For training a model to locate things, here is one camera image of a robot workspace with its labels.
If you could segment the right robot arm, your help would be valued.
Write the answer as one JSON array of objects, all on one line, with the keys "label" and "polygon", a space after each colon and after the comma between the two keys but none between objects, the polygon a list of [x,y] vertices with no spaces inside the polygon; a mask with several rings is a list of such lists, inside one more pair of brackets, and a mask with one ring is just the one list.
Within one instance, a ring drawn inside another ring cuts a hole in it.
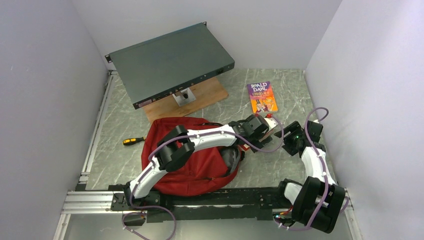
[{"label": "right robot arm", "polygon": [[283,149],[299,155],[305,167],[303,184],[289,182],[275,194],[276,203],[287,208],[292,204],[294,221],[324,233],[331,233],[343,208],[346,192],[329,173],[326,149],[320,141],[323,126],[308,121],[307,128],[294,121],[284,128]]}]

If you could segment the red student backpack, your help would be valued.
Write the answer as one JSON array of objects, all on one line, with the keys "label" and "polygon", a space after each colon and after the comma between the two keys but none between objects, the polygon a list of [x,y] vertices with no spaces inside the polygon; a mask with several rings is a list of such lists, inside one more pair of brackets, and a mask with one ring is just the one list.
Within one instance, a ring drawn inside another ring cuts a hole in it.
[{"label": "red student backpack", "polygon": [[[183,125],[187,130],[206,130],[221,126],[199,117],[165,117],[156,119],[150,127],[141,153],[141,165],[146,169],[149,154],[172,129]],[[235,146],[213,147],[193,153],[177,171],[169,172],[154,188],[162,194],[191,197],[219,190],[237,175],[245,153]]]}]

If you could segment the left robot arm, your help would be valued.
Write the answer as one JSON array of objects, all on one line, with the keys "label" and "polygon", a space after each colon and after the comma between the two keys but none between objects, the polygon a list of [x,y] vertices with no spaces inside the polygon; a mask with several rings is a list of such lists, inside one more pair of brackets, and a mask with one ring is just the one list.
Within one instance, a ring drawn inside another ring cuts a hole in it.
[{"label": "left robot arm", "polygon": [[155,120],[141,154],[142,172],[124,186],[124,204],[137,210],[152,190],[197,197],[225,187],[237,176],[245,149],[262,151],[277,126],[258,114],[227,124],[198,117]]}]

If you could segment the red bordered book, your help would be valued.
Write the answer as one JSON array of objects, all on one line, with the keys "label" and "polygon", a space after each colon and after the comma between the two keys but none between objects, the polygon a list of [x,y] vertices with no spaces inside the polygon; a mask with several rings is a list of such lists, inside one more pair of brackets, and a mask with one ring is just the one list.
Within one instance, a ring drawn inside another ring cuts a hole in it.
[{"label": "red bordered book", "polygon": [[[253,142],[251,142],[255,147],[262,149],[265,145],[267,145],[268,143],[270,143],[272,141],[272,134],[274,133],[274,130],[268,132],[263,138],[261,138],[260,140],[255,140]],[[248,151],[251,149],[251,147],[247,144],[247,143],[243,143],[240,148],[243,151]]]}]

